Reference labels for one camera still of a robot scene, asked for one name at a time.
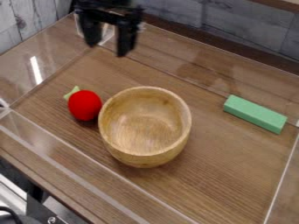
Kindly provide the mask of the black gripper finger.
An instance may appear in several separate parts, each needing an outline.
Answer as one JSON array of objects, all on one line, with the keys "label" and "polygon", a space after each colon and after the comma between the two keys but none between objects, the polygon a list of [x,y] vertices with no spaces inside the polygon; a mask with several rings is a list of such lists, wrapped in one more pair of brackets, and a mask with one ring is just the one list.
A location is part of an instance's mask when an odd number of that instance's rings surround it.
[{"label": "black gripper finger", "polygon": [[79,15],[79,25],[87,45],[93,47],[101,40],[100,21],[92,15],[81,13]]},{"label": "black gripper finger", "polygon": [[117,24],[116,56],[125,57],[136,47],[137,26],[127,21]]}]

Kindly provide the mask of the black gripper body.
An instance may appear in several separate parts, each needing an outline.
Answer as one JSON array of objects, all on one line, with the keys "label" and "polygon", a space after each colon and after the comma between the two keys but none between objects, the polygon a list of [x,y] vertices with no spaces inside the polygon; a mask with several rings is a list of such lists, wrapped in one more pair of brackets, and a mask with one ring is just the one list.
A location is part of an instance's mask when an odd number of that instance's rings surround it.
[{"label": "black gripper body", "polygon": [[84,28],[100,23],[116,25],[120,21],[139,25],[143,21],[144,8],[136,0],[75,0],[75,13]]}]

